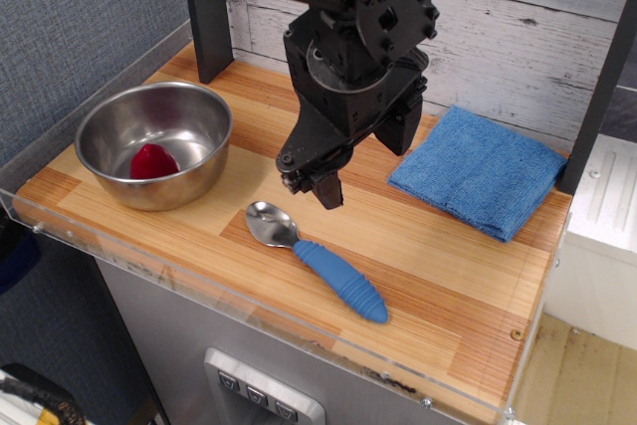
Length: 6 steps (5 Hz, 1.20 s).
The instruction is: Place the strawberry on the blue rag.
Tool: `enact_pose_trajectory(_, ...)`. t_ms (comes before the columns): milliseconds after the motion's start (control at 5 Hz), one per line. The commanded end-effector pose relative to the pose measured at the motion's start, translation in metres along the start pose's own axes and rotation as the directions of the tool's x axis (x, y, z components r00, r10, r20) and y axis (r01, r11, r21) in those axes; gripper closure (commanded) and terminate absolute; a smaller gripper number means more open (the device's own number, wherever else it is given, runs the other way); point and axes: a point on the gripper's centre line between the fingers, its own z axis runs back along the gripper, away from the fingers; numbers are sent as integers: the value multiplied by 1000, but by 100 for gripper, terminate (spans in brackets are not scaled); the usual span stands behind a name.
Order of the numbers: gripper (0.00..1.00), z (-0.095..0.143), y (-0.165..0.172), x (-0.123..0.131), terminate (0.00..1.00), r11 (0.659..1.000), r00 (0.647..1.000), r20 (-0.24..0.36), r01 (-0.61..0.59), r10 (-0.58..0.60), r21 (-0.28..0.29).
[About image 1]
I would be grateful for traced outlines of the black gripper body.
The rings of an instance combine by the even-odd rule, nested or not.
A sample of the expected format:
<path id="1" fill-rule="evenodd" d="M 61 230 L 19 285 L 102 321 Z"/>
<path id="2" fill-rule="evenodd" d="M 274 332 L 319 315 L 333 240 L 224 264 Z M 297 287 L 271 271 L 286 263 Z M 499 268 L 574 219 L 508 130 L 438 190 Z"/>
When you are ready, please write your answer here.
<path id="1" fill-rule="evenodd" d="M 284 45 L 300 114 L 277 159 L 281 174 L 338 171 L 401 96 L 426 89 L 423 52 L 380 66 L 352 25 L 332 29 L 315 12 L 290 25 Z"/>

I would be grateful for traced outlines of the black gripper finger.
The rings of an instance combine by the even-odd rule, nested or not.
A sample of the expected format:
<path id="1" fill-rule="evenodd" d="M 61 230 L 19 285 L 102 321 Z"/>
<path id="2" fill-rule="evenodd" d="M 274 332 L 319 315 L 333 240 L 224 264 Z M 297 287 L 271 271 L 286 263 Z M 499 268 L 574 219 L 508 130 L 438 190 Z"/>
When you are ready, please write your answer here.
<path id="1" fill-rule="evenodd" d="M 324 209 L 343 204 L 341 182 L 336 171 L 305 174 L 293 171 L 282 174 L 283 184 L 293 193 L 311 192 Z"/>
<path id="2" fill-rule="evenodd" d="M 422 114 L 422 94 L 401 96 L 374 130 L 375 137 L 395 155 L 410 147 Z"/>

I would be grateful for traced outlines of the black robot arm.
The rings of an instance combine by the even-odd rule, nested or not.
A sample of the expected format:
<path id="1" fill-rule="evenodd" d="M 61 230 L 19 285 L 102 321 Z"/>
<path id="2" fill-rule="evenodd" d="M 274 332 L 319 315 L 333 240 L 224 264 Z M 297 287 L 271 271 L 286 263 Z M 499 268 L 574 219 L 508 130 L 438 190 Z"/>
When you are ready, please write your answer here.
<path id="1" fill-rule="evenodd" d="M 432 0 L 295 1 L 307 10 L 284 45 L 300 112 L 277 167 L 291 192 L 334 209 L 361 141 L 374 135 L 397 155 L 411 145 L 429 63 L 419 46 L 436 36 L 439 12 Z"/>

